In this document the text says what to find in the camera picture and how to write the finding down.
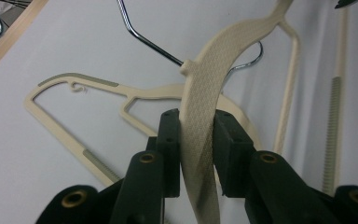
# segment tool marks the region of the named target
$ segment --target silver wire hook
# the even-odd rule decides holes
[[[183,64],[182,61],[180,61],[179,59],[173,57],[169,52],[167,52],[164,49],[160,48],[159,46],[157,46],[156,44],[154,44],[153,42],[151,42],[150,40],[146,39],[144,36],[142,36],[141,34],[136,32],[135,29],[131,25],[130,18],[129,18],[129,15],[127,13],[127,10],[126,10],[126,7],[124,5],[123,0],[117,0],[117,4],[118,4],[118,7],[120,9],[121,17],[123,18],[124,24],[125,24],[127,30],[130,32],[130,34],[132,34],[135,38],[137,38],[138,40],[140,40],[141,42],[146,44],[148,47],[150,47],[151,49],[155,50],[156,52],[158,52],[159,54],[161,54],[162,56],[164,56],[165,58],[167,58],[171,62],[176,63],[179,66],[182,66],[182,64]],[[229,76],[232,72],[234,72],[236,70],[246,68],[246,67],[250,67],[252,65],[257,64],[260,61],[260,59],[263,57],[264,50],[263,50],[263,44],[260,41],[258,41],[257,43],[258,43],[258,45],[260,47],[260,53],[257,56],[257,58],[255,58],[253,61],[251,61],[249,63],[245,63],[245,64],[241,64],[241,65],[232,67],[228,71],[227,76]]]

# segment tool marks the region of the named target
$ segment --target metal wire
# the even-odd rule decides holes
[[[123,0],[117,0],[117,4],[118,7],[120,9],[121,12],[121,17],[123,18],[124,24],[127,28],[127,30],[130,32],[130,34],[132,34],[135,38],[137,38],[138,40],[140,40],[142,43],[146,44],[148,47],[150,47],[151,49],[155,50],[156,52],[158,52],[159,54],[161,54],[162,56],[164,56],[165,58],[167,58],[168,60],[170,60],[171,62],[182,66],[183,62],[180,61],[179,59],[177,59],[176,57],[172,56],[169,52],[165,51],[164,49],[160,48],[159,46],[157,46],[156,44],[154,44],[153,42],[151,42],[150,40],[148,40],[147,38],[145,38],[144,36],[142,36],[141,34],[139,34],[131,25],[130,22],[130,18],[129,15],[127,13],[126,7],[124,5]],[[263,50],[263,44],[259,41],[258,45],[260,47],[260,53],[257,56],[257,58],[255,58],[253,61],[249,62],[249,63],[245,63],[245,64],[241,64],[235,67],[232,67],[227,75],[229,76],[229,74],[231,74],[232,72],[234,72],[235,70],[238,69],[242,69],[242,68],[246,68],[246,67],[250,67],[252,65],[255,65],[256,63],[258,63],[260,61],[260,59],[263,57],[264,54],[264,50]]]

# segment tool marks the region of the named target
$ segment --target white background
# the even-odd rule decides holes
[[[304,180],[320,189],[331,78],[334,75],[337,1],[296,0],[287,20],[301,38],[301,61],[284,157]],[[273,0],[126,1],[135,29],[180,60],[195,59],[203,45],[235,21],[267,16]],[[358,185],[358,3],[350,10],[341,184]],[[291,52],[279,28],[263,39],[265,56],[234,74],[224,88],[271,150]],[[250,47],[236,64],[251,61]],[[59,191],[103,185],[23,107],[36,85],[75,72],[140,89],[184,83],[179,67],[133,38],[114,0],[50,0],[0,62],[0,223],[33,223]],[[118,115],[124,98],[88,88],[73,93],[59,85],[37,98],[55,119],[124,175],[131,156],[145,149],[146,136]],[[179,101],[141,101],[131,113],[157,129],[159,114]],[[247,223],[242,200],[221,198],[222,223]],[[194,223],[182,187],[167,200],[172,223]]]

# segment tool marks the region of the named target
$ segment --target hanger hook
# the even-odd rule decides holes
[[[174,56],[172,56],[169,52],[165,51],[164,49],[160,48],[159,46],[157,46],[156,44],[154,44],[153,42],[151,42],[150,40],[146,39],[144,36],[142,36],[141,34],[139,34],[131,25],[130,22],[130,18],[129,15],[127,13],[127,9],[126,6],[124,5],[124,1],[123,0],[117,0],[117,4],[118,7],[120,9],[121,12],[121,17],[123,18],[124,24],[127,28],[127,30],[130,32],[130,34],[132,34],[135,38],[137,38],[138,40],[140,40],[142,43],[146,44],[148,47],[150,47],[151,49],[155,50],[156,52],[158,52],[159,54],[161,54],[162,56],[164,56],[165,58],[167,58],[168,60],[170,60],[173,63],[176,63],[179,66],[182,66],[183,62],[180,61],[179,59],[175,58]],[[249,63],[245,63],[245,64],[241,64],[235,67],[232,67],[227,75],[231,74],[233,71],[238,70],[238,69],[242,69],[242,68],[246,68],[246,67],[250,67],[252,65],[257,64],[260,59],[263,57],[264,54],[264,50],[263,50],[263,44],[258,41],[257,42],[259,47],[260,47],[260,53],[257,56],[257,58],[255,58],[253,61],[249,62]]]

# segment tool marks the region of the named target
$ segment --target black plastic part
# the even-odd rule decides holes
[[[339,223],[280,155],[257,151],[250,173],[273,223]]]
[[[88,223],[89,212],[98,192],[90,186],[72,186],[57,194],[36,224]]]
[[[358,224],[358,186],[338,187],[334,206],[342,223]]]
[[[157,152],[164,157],[164,197],[180,194],[180,122],[179,110],[162,113],[156,141]]]
[[[98,194],[94,206],[89,211],[88,218],[85,223],[109,223],[110,215],[120,192],[124,179],[120,179],[114,185],[104,189]]]
[[[157,151],[135,154],[109,223],[161,223],[164,217],[163,157]]]
[[[358,2],[358,0],[339,0],[335,8],[348,7],[356,2]]]
[[[213,163],[223,194],[245,198],[249,190],[249,164],[254,143],[228,112],[216,110],[213,122]]]

